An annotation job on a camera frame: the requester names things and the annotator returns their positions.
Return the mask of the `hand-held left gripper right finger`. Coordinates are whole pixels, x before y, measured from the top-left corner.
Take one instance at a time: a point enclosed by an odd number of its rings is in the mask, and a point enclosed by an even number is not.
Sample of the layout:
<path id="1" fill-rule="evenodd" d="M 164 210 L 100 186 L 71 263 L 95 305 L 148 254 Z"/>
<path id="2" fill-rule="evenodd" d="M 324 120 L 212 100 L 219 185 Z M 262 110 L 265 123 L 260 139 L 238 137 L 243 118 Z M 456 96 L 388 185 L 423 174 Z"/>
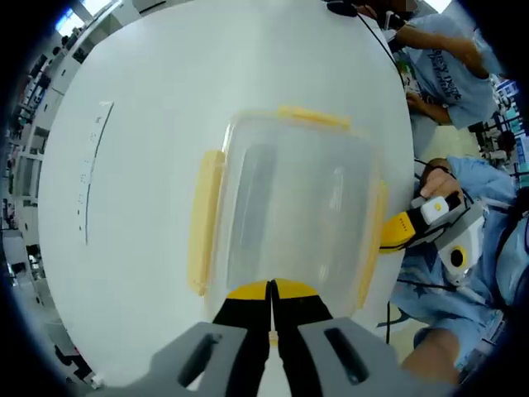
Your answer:
<path id="1" fill-rule="evenodd" d="M 398 366 L 394 351 L 350 318 L 333 318 L 318 292 L 271 282 L 279 356 L 293 396 L 430 396 L 431 384 Z"/>

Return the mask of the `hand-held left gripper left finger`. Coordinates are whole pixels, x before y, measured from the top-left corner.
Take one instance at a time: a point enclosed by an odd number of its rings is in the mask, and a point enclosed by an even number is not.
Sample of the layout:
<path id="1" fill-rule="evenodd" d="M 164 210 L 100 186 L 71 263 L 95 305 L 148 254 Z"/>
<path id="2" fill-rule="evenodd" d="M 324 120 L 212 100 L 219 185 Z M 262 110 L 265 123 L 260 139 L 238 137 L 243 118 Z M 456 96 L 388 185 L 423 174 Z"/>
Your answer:
<path id="1" fill-rule="evenodd" d="M 256 396 L 269 357 L 271 283 L 230 292 L 200 322 L 156 353 L 150 396 Z"/>

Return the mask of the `person's right hand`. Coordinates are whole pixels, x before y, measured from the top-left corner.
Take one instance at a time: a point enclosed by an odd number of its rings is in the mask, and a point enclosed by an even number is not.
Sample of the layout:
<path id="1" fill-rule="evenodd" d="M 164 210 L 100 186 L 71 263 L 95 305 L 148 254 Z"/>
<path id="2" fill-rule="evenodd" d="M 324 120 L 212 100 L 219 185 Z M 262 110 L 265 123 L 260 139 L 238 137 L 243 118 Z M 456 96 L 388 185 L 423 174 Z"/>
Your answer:
<path id="1" fill-rule="evenodd" d="M 460 183 L 454 176 L 440 167 L 431 170 L 420 190 L 420 195 L 425 199 L 447 198 L 452 194 L 457 194 L 460 199 L 463 198 Z"/>

